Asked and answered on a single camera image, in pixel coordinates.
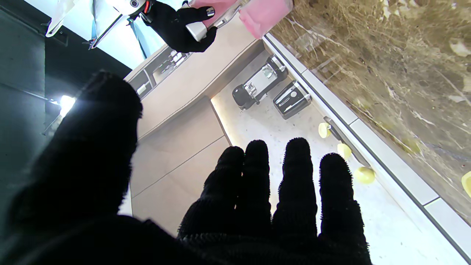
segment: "marble countertop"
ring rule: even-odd
[[[294,6],[270,32],[470,224],[471,4]]]

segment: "gloved hand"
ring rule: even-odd
[[[352,176],[343,158],[320,163],[321,233],[309,144],[286,146],[279,203],[271,219],[268,149],[251,142],[229,147],[183,218],[183,242],[232,264],[371,264]]]
[[[204,52],[214,42],[217,28],[208,29],[206,37],[198,42],[187,30],[186,25],[210,19],[212,16],[209,16],[207,11],[210,8],[212,7],[182,8],[175,11],[171,6],[156,1],[146,14],[152,22],[144,22],[175,51]]]

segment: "light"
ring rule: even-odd
[[[72,106],[74,105],[74,103],[75,103],[74,98],[71,98],[69,96],[62,96],[60,99],[60,107],[61,107],[60,115],[62,117],[67,115],[69,110],[72,109]]]

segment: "yellow object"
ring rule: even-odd
[[[471,197],[471,171],[464,174],[463,178],[461,179],[461,184],[463,184],[463,188],[468,196]]]
[[[337,152],[343,157],[343,159],[348,160],[352,155],[352,149],[344,143],[339,143],[337,145]]]
[[[327,138],[329,137],[329,135],[331,134],[330,130],[329,130],[329,124],[328,123],[321,123],[319,124],[319,135],[322,137],[322,138]]]
[[[360,167],[353,173],[353,177],[358,179],[363,184],[371,184],[374,182],[375,176],[374,171],[368,167]]]

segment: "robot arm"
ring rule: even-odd
[[[114,7],[123,15],[131,16],[140,12],[148,12],[154,0],[106,0],[106,2]]]

